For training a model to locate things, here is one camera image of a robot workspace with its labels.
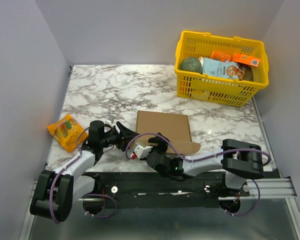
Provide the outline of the brown cardboard box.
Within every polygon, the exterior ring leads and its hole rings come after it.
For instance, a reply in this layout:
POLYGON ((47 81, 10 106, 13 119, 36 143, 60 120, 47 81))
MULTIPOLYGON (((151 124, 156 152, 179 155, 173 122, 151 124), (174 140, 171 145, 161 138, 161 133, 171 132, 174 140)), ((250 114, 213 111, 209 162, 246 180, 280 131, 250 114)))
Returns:
POLYGON ((136 132, 161 133, 182 155, 196 154, 201 145, 192 141, 190 122, 187 115, 139 110, 136 132))

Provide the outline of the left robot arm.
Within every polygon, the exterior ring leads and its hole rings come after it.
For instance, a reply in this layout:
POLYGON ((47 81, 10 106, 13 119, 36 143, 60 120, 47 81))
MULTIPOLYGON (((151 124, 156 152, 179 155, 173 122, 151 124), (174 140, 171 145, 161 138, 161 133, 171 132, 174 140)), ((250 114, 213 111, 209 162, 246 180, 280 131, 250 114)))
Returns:
POLYGON ((56 224, 69 216, 73 203, 88 195, 97 197, 101 185, 84 173, 93 167, 104 154, 104 149, 115 146, 121 151, 138 133, 128 129, 120 122, 105 131, 106 124, 94 120, 84 130, 84 139, 78 153, 71 160, 54 171, 43 170, 37 180, 29 212, 34 216, 52 219, 56 224))

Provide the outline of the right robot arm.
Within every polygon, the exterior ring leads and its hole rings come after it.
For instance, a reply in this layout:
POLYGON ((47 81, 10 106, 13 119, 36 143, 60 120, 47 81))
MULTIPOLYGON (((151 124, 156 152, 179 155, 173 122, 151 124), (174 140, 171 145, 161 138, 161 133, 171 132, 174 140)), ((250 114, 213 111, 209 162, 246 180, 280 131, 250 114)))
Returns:
POLYGON ((167 140, 157 135, 148 142, 155 146, 145 158, 146 163, 163 178, 185 181, 209 171, 225 170, 220 191, 231 196, 246 180, 259 180, 265 176, 262 149, 256 144, 228 138, 211 154, 168 157, 167 140))

